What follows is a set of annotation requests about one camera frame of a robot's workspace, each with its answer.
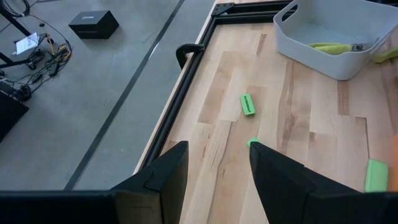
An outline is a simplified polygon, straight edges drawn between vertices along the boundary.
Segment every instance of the green foam block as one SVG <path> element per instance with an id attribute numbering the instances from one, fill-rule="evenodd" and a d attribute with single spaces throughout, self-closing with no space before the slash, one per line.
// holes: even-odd
<path id="1" fill-rule="evenodd" d="M 251 115 L 256 113 L 250 94 L 246 93 L 241 95 L 241 103 L 244 115 Z"/>
<path id="2" fill-rule="evenodd" d="M 252 138 L 248 140 L 248 148 L 250 149 L 250 143 L 252 142 L 260 142 L 260 140 L 258 138 Z"/>
<path id="3" fill-rule="evenodd" d="M 370 159 L 366 172 L 365 192 L 385 192 L 387 190 L 388 165 Z"/>

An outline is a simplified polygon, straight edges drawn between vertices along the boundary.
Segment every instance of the white paper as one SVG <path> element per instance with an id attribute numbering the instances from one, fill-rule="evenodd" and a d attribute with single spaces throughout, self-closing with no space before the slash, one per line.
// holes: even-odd
<path id="1" fill-rule="evenodd" d="M 26 50 L 37 47 L 38 43 L 39 43 L 39 36 L 37 35 L 37 33 L 34 33 L 28 37 L 23 38 L 22 40 L 16 43 L 17 54 L 19 55 L 20 53 L 23 53 Z"/>

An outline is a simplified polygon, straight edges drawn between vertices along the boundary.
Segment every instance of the white plastic basket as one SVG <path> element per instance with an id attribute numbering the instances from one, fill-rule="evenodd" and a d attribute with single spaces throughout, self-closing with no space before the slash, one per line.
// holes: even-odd
<path id="1" fill-rule="evenodd" d="M 285 21 L 285 15 L 293 7 Z M 398 24 L 398 8 L 365 0 L 294 0 L 274 17 L 277 50 L 337 80 L 357 74 L 370 53 Z M 312 43 L 373 44 L 360 52 L 330 55 Z"/>

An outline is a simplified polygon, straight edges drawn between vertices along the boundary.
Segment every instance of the wood plank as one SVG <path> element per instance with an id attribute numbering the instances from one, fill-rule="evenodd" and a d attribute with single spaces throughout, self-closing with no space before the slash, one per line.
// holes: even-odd
<path id="1" fill-rule="evenodd" d="M 163 150 L 189 141 L 180 223 L 267 223 L 246 146 L 254 137 L 363 191 L 368 159 L 391 163 L 397 71 L 396 61 L 370 63 L 338 82 L 279 54 L 272 24 L 218 26 Z M 241 111 L 243 93 L 252 94 L 254 116 Z"/>

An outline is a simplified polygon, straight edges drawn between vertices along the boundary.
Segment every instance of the small green block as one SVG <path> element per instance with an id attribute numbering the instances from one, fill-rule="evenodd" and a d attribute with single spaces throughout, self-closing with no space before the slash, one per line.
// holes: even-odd
<path id="1" fill-rule="evenodd" d="M 388 165 L 370 159 L 366 172 L 365 192 L 385 192 L 387 190 Z"/>
<path id="2" fill-rule="evenodd" d="M 254 110 L 254 104 L 250 94 L 246 93 L 241 95 L 241 103 L 244 115 L 251 115 L 256 112 L 256 110 Z"/>
<path id="3" fill-rule="evenodd" d="M 248 148 L 250 148 L 250 144 L 251 144 L 252 142 L 260 142 L 260 140 L 259 140 L 258 138 L 249 139 L 249 140 L 248 140 Z"/>

